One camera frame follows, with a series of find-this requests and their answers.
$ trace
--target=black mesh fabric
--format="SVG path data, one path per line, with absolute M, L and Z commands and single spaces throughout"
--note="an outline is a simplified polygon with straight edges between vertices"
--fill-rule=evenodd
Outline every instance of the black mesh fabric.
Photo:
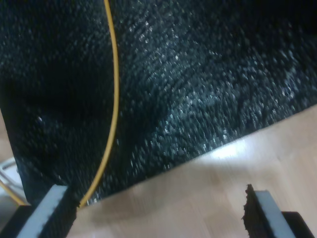
M 316 1 L 116 0 L 120 109 L 92 200 L 317 102 Z M 27 199 L 87 191 L 106 146 L 102 0 L 0 1 L 0 107 Z

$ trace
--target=yellow wire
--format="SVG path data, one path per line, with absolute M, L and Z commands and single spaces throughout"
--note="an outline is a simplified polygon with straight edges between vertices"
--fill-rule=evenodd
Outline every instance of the yellow wire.
M 98 171 L 96 173 L 96 176 L 88 189 L 87 193 L 83 197 L 83 199 L 80 201 L 79 207 L 83 207 L 87 204 L 87 201 L 92 196 L 94 191 L 96 190 L 98 183 L 104 173 L 104 170 L 106 168 L 106 164 L 109 159 L 109 155 L 111 152 L 112 144 L 114 141 L 114 135 L 115 135 L 115 129 L 117 126 L 117 120 L 118 120 L 118 111 L 119 111 L 119 62 L 118 62 L 118 50 L 117 50 L 117 44 L 115 39 L 115 32 L 114 32 L 114 25 L 112 21 L 111 16 L 111 10 L 108 0 L 104 0 L 105 7 L 106 7 L 106 14 L 108 19 L 108 25 L 109 25 L 109 31 L 111 36 L 111 43 L 112 43 L 112 53 L 113 53 L 113 71 L 114 71 L 114 99 L 113 99 L 113 112 L 112 112 L 112 120 L 111 120 L 111 126 L 110 126 L 110 132 L 108 136 L 108 141 L 106 144 L 106 150 L 104 153 L 104 156 L 101 160 L 101 163 L 99 165 Z
M 10 197 L 20 206 L 26 205 L 21 198 L 19 198 L 9 187 L 7 187 L 1 180 L 0 186 L 10 195 Z

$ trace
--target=light wood surface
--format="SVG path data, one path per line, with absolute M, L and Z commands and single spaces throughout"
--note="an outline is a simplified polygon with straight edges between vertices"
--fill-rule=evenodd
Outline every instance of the light wood surface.
M 6 133 L 2 113 L 0 111 L 0 163 L 13 157 L 8 135 Z
M 317 107 L 86 207 L 68 238 L 247 238 L 245 189 L 268 189 L 317 236 Z

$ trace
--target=black rubber pad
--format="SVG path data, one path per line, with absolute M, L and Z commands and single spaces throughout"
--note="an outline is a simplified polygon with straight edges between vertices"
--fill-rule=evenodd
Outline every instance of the black rubber pad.
M 317 102 L 316 1 L 116 0 L 120 112 L 92 201 Z M 0 1 L 0 107 L 27 199 L 87 191 L 113 104 L 102 0 Z

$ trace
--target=black mat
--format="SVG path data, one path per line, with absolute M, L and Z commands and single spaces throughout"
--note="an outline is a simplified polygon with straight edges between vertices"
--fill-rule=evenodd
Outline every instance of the black mat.
M 120 112 L 94 201 L 317 102 L 316 1 L 110 5 Z M 0 1 L 0 107 L 31 203 L 53 183 L 86 192 L 112 98 L 102 0 Z

